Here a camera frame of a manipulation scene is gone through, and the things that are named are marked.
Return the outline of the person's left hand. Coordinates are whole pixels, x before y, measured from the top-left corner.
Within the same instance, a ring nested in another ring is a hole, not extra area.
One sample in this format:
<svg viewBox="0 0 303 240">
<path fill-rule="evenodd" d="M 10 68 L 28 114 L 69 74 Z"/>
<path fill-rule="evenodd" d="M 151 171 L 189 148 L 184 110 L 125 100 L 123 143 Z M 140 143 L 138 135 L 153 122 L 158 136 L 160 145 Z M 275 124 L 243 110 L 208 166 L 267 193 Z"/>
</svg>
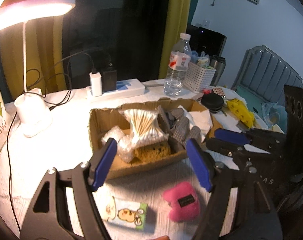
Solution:
<svg viewBox="0 0 303 240">
<path fill-rule="evenodd" d="M 160 237 L 153 238 L 151 240 L 170 240 L 170 239 L 168 236 L 160 236 Z"/>
</svg>

